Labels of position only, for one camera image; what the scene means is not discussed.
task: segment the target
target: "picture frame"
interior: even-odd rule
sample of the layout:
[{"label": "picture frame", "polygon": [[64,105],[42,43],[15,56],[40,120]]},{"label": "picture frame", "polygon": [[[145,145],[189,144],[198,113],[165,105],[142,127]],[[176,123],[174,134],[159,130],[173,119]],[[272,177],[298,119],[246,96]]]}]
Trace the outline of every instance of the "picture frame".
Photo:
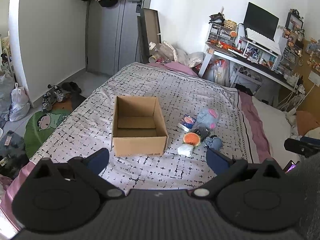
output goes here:
[{"label": "picture frame", "polygon": [[295,30],[295,26],[299,29],[303,27],[303,21],[298,19],[294,14],[291,12],[288,13],[287,22],[285,24],[286,29],[290,31]]}]

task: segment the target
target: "orange fruit toy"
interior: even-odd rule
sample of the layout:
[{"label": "orange fruit toy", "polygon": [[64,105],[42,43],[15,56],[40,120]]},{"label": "orange fruit toy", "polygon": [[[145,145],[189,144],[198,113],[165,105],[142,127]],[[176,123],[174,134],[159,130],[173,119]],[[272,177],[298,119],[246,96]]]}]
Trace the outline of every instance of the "orange fruit toy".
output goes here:
[{"label": "orange fruit toy", "polygon": [[193,145],[194,147],[196,147],[196,146],[200,145],[201,138],[196,133],[189,132],[183,137],[183,142],[187,143],[187,144],[190,144],[190,145]]}]

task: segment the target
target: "green cartoon rug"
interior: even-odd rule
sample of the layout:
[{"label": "green cartoon rug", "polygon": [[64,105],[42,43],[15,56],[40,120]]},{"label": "green cartoon rug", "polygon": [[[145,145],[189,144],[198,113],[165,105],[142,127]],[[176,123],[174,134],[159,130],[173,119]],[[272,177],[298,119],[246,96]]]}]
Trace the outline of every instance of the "green cartoon rug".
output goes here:
[{"label": "green cartoon rug", "polygon": [[66,94],[66,100],[56,102],[48,113],[36,112],[26,125],[24,141],[26,153],[31,158],[54,130],[75,110],[85,97],[79,94]]}]

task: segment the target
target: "patterned bedspread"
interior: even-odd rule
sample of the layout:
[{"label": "patterned bedspread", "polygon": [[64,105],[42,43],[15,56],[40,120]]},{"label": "patterned bedspread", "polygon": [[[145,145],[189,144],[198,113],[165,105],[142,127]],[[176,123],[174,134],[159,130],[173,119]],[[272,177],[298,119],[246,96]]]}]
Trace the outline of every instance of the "patterned bedspread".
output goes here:
[{"label": "patterned bedspread", "polygon": [[[169,133],[162,157],[114,157],[111,149],[113,107],[116,95],[156,96]],[[156,67],[133,63],[96,89],[48,138],[31,158],[66,162],[89,156],[102,147],[110,151],[109,165],[100,176],[126,193],[139,189],[192,189],[215,176],[206,164],[202,145],[192,158],[177,155],[184,132],[177,123],[184,114],[196,117],[203,107],[215,108],[221,121],[214,130],[223,141],[222,153],[259,162],[251,129],[241,111],[236,90]]]}]

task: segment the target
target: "white wall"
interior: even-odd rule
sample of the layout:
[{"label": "white wall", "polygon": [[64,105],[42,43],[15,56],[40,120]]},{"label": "white wall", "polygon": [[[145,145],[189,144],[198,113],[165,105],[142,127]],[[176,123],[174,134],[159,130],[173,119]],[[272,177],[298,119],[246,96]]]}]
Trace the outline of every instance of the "white wall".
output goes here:
[{"label": "white wall", "polygon": [[306,39],[320,39],[320,0],[307,0],[308,11],[303,28],[306,30]]},{"label": "white wall", "polygon": [[13,63],[30,101],[85,68],[85,17],[81,0],[10,0]]},{"label": "white wall", "polygon": [[0,34],[1,36],[8,36],[8,18],[9,18],[9,0],[0,0]]},{"label": "white wall", "polygon": [[[151,0],[150,8],[159,11],[161,39],[192,53],[204,48],[209,15],[223,6],[226,19],[242,23],[249,1],[277,16],[282,26],[290,8],[297,8],[301,16],[307,12],[307,0]],[[277,30],[275,39],[281,35]]]}]

